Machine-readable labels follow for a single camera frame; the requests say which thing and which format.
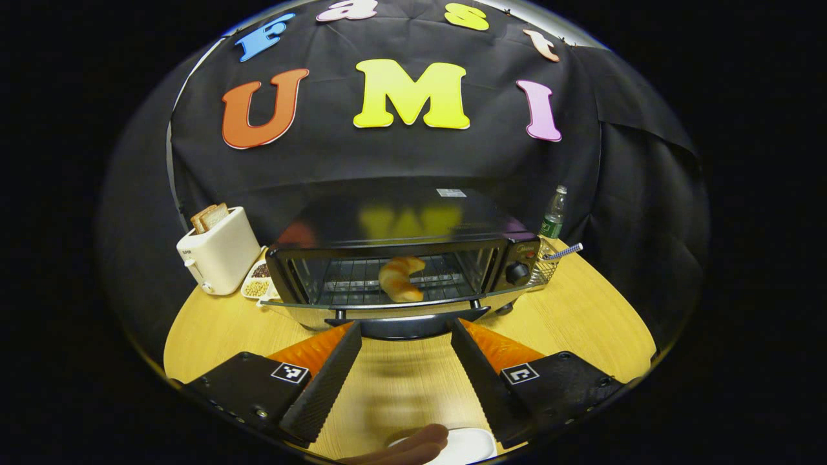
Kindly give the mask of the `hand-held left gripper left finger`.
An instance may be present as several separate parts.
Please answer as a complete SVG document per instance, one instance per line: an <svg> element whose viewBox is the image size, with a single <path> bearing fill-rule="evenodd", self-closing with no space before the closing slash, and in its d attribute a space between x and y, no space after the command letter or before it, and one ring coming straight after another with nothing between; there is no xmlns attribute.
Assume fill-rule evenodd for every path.
<svg viewBox="0 0 827 465"><path fill-rule="evenodd" d="M349 322L270 357L240 351L184 384L188 397L273 440L315 442L362 347Z"/></svg>

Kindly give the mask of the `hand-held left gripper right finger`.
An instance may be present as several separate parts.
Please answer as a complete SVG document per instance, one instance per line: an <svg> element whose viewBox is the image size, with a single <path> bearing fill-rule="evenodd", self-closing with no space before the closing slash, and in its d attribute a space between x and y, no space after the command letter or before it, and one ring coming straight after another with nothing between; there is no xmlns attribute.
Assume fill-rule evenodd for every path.
<svg viewBox="0 0 827 465"><path fill-rule="evenodd" d="M460 318L451 330L453 350L504 448L560 435L626 390L571 351L543 356Z"/></svg>

